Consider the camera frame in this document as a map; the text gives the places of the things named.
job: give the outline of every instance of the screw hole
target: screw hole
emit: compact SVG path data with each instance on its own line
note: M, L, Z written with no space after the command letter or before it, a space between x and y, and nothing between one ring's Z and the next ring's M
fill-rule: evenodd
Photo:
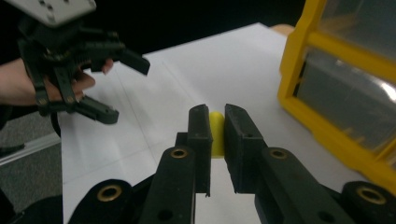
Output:
M111 197L116 195L117 191L115 189L105 189L105 191L103 191L103 196L106 197Z
M288 157L288 154L278 149L271 150L270 154L272 157L280 160L284 160Z

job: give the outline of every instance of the human hand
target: human hand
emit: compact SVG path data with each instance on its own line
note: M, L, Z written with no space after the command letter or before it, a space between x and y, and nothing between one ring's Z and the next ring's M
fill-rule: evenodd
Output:
M104 74L112 68L113 61L106 60L102 67ZM49 100L61 101L62 95L50 81L45 78L47 94ZM85 74L82 70L78 70L75 80L72 83L73 92L77 99L83 97L83 91L92 87L95 80ZM26 70L22 59L15 60L0 66L0 105L35 105L35 87L32 80L26 74Z

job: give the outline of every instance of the black background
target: black background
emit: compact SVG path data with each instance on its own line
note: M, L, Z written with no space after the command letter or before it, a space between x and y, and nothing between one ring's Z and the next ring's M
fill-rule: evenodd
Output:
M86 26L117 31L129 49L143 54L255 22L295 25L304 0L96 0L96 5ZM0 0L0 63L19 57L21 15Z

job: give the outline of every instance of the yellow storage container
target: yellow storage container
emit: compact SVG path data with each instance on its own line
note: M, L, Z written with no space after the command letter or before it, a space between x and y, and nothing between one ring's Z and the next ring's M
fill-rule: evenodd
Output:
M306 0L279 102L348 167L396 194L396 1Z

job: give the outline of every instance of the yellow sponge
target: yellow sponge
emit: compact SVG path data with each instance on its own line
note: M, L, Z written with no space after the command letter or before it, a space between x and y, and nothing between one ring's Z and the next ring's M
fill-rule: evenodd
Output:
M209 113L212 131L212 159L224 158L224 116L217 111Z

